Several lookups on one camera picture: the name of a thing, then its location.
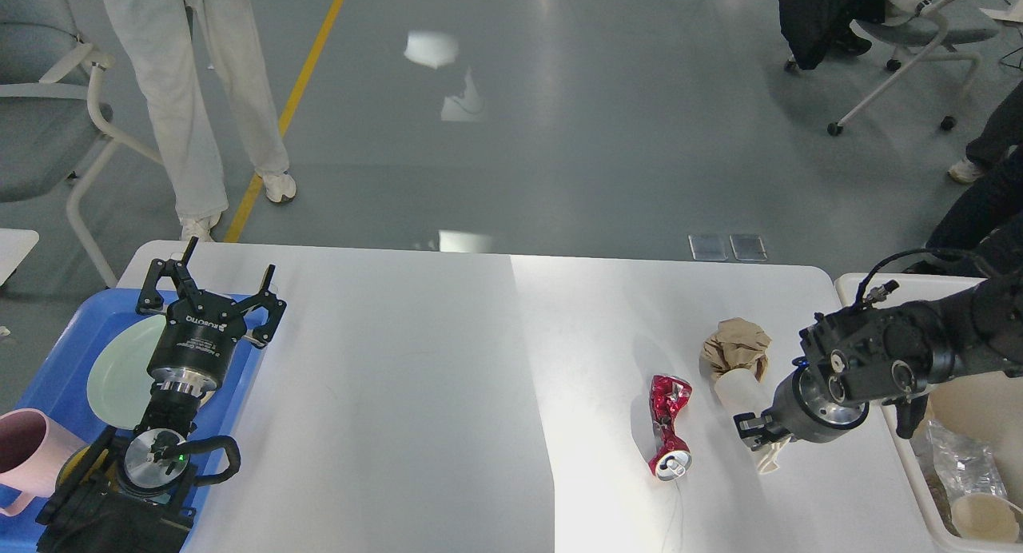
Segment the yellow floor line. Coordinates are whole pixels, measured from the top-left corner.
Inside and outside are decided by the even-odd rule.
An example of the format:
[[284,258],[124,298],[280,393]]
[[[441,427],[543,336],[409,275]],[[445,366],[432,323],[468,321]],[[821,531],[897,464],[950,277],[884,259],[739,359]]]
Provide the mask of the yellow floor line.
[[[313,75],[313,70],[316,68],[316,61],[319,60],[323,46],[326,44],[327,36],[330,35],[333,21],[337,19],[343,3],[345,3],[345,0],[333,0],[330,4],[330,9],[327,10],[326,17],[323,18],[320,31],[316,34],[313,47],[306,57],[306,62],[302,65],[302,72],[299,73],[299,79],[295,80],[292,95],[288,95],[287,102],[284,104],[284,109],[280,112],[280,120],[277,123],[277,127],[280,128],[281,137],[287,134],[287,127],[292,125],[292,119],[295,117],[296,109],[299,108],[299,102],[302,101],[302,95],[306,91],[306,86],[308,86],[309,79]],[[256,203],[262,186],[263,179],[259,175],[254,175],[252,181],[249,182],[249,188],[246,189],[246,195],[241,196],[241,203],[238,203],[238,211],[234,214],[230,228],[227,228],[227,235],[224,236],[224,242],[237,242],[238,237],[241,236],[241,230],[246,228],[246,222],[249,222],[249,214],[252,214],[253,204]]]

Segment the can lid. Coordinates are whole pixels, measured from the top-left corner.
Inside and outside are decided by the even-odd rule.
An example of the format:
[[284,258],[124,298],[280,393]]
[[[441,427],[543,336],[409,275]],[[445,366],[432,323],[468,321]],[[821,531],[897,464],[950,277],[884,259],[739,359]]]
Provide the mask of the can lid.
[[676,450],[666,452],[661,459],[658,459],[654,472],[657,474],[658,479],[669,481],[684,475],[692,464],[693,455],[687,451]]

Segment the dark pants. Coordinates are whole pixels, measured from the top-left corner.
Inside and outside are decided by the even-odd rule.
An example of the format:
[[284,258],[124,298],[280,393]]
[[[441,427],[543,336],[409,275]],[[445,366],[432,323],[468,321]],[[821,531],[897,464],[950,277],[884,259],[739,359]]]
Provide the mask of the dark pants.
[[[1009,159],[995,164],[960,196],[931,233],[927,246],[975,250],[997,273],[1013,272],[1023,266],[1021,212],[1023,148],[1016,148]],[[953,263],[947,269],[957,276],[980,276],[979,270],[968,259]]]
[[966,146],[972,163],[990,170],[1011,146],[1023,142],[1023,81],[1002,100],[984,125],[980,137]]

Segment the plastic bag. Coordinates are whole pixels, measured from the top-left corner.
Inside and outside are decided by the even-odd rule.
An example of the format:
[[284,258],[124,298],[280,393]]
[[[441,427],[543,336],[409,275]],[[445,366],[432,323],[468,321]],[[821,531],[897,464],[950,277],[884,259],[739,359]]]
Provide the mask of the plastic bag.
[[927,424],[927,436],[933,448],[935,472],[949,503],[973,493],[1008,498],[989,445],[949,431],[935,419]]
[[959,531],[952,524],[951,506],[948,505],[945,487],[941,483],[941,479],[934,469],[934,448],[931,447],[931,436],[928,433],[927,423],[924,426],[918,426],[917,432],[909,440],[909,445],[913,447],[914,455],[917,456],[917,462],[920,463],[920,471],[924,473],[924,480],[927,482],[928,491],[931,492],[931,499],[934,500],[934,505],[938,509],[941,522],[949,534],[959,537]]

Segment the black robotic arm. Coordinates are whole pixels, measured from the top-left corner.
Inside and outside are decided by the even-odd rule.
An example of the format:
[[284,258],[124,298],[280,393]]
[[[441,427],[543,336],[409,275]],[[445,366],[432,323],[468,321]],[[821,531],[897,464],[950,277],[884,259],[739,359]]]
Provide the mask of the black robotic arm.
[[939,382],[1002,371],[1023,375],[1023,276],[984,280],[948,297],[877,309],[898,283],[800,331],[804,357],[759,417],[735,417],[756,450],[785,437],[833,441],[866,419],[870,401],[894,405],[900,437],[913,435]]

